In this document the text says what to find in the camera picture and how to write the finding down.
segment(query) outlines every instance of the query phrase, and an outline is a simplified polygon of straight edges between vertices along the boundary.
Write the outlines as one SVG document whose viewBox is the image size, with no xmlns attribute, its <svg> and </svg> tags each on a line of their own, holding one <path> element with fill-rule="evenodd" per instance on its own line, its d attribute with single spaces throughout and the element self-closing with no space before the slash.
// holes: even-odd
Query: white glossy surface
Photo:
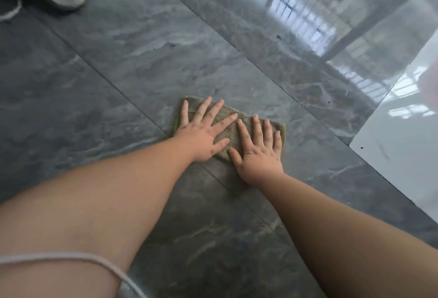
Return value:
<svg viewBox="0 0 438 298">
<path fill-rule="evenodd" d="M 350 148 L 438 222 L 438 31 Z"/>
</svg>

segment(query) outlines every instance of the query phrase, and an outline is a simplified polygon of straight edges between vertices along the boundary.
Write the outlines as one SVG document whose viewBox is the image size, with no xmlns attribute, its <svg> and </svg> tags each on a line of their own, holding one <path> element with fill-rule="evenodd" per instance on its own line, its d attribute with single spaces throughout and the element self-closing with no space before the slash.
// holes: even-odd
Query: dirty brown cloth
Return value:
<svg viewBox="0 0 438 298">
<path fill-rule="evenodd" d="M 198 107 L 201 105 L 201 103 L 204 100 L 199 99 L 199 98 L 194 98 L 194 97 L 185 97 L 184 99 L 186 99 L 189 102 L 189 121 L 191 121 L 193 119 L 194 113 L 196 112 L 196 110 L 198 110 Z M 181 105 L 182 105 L 184 99 L 182 99 L 180 101 L 178 114 L 176 116 L 175 124 L 173 127 L 173 134 L 175 134 L 175 132 L 177 131 L 178 126 L 180 124 L 180 115 L 181 115 L 180 108 L 181 108 Z M 214 105 L 215 105 L 215 103 L 212 102 L 206 112 L 208 112 Z M 246 125 L 246 127 L 248 129 L 249 134 L 252 136 L 253 132 L 252 132 L 252 119 L 251 119 L 251 117 L 244 114 L 243 112 L 238 111 L 235 108 L 232 108 L 232 107 L 223 106 L 222 109 L 217 114 L 213 124 L 217 123 L 218 121 L 228 117 L 229 115 L 231 115 L 235 112 L 237 112 L 237 114 L 239 115 L 239 118 L 242 119 L 242 121 L 244 122 L 244 124 Z M 260 122 L 261 122 L 261 125 L 263 127 L 264 119 L 260 119 Z M 271 121 L 271 126 L 272 126 L 273 133 L 275 133 L 276 130 L 280 130 L 282 145 L 284 147 L 284 140 L 285 140 L 285 136 L 286 136 L 286 125 Z M 229 147 L 233 147 L 233 148 L 237 149 L 237 151 L 243 156 L 244 151 L 243 151 L 243 147 L 242 147 L 242 141 L 240 139 L 240 133 L 239 133 L 239 129 L 237 128 L 236 122 L 234 122 L 233 124 L 228 126 L 221 134 L 219 134 L 216 137 L 215 142 L 218 140 L 221 140 L 223 138 L 228 138 L 230 140 L 230 143 L 220 153 L 216 154 L 217 157 L 222 158 L 222 159 L 230 162 L 231 159 L 230 159 L 228 152 L 227 152 L 227 149 Z"/>
</svg>

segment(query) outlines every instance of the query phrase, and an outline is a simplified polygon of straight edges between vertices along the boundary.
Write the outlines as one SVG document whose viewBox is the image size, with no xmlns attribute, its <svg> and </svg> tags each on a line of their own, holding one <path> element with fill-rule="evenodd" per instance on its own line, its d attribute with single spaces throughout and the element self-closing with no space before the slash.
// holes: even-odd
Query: white cord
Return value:
<svg viewBox="0 0 438 298">
<path fill-rule="evenodd" d="M 46 252 L 46 253 L 29 253 L 29 254 L 17 254 L 14 256 L 0 256 L 0 265 L 7 265 L 21 262 L 33 262 L 33 261 L 50 261 L 50 260 L 82 260 L 93 263 L 98 263 L 116 274 L 127 285 L 131 287 L 134 292 L 141 298 L 147 298 L 147 296 L 141 291 L 141 289 L 134 283 L 132 279 L 128 277 L 120 268 L 107 259 L 97 256 L 91 253 L 82 252 Z"/>
<path fill-rule="evenodd" d="M 21 3 L 21 0 L 16 0 L 16 1 L 17 1 L 17 6 L 16 7 L 14 7 L 9 12 L 7 12 L 7 13 L 5 13 L 3 15 L 0 15 L 0 22 L 8 21 L 8 20 L 12 19 L 13 17 L 15 17 L 15 15 L 17 15 L 20 12 L 21 7 L 23 6 L 23 4 Z"/>
</svg>

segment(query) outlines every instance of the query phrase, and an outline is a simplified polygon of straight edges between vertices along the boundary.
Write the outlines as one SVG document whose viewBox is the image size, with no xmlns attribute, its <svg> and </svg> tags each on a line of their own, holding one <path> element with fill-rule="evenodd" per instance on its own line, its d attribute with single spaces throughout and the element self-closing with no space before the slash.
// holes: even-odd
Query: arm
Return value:
<svg viewBox="0 0 438 298">
<path fill-rule="evenodd" d="M 254 143 L 238 122 L 239 175 L 277 210 L 304 262 L 329 297 L 436 297 L 438 251 L 376 218 L 332 200 L 283 173 L 281 138 L 253 120 Z"/>
<path fill-rule="evenodd" d="M 211 98 L 188 121 L 182 106 L 173 138 L 73 169 L 19 194 L 0 207 L 0 254 L 82 251 L 127 270 L 155 226 L 184 170 L 221 151 L 219 135 L 237 117 L 211 126 L 223 106 L 204 114 Z M 0 267 L 2 297 L 110 297 L 118 280 L 87 262 L 56 261 Z"/>
</svg>

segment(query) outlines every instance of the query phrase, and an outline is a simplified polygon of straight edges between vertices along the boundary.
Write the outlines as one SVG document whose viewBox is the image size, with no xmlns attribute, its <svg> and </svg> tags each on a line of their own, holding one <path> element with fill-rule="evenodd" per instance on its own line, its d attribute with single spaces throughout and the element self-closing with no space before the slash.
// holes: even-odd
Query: polished floor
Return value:
<svg viewBox="0 0 438 298">
<path fill-rule="evenodd" d="M 285 122 L 283 166 L 438 247 L 348 144 L 438 26 L 437 0 L 39 0 L 0 24 L 0 197 L 166 138 L 185 95 Z M 212 159 L 178 181 L 130 275 L 153 297 L 323 297 L 274 209 Z"/>
</svg>

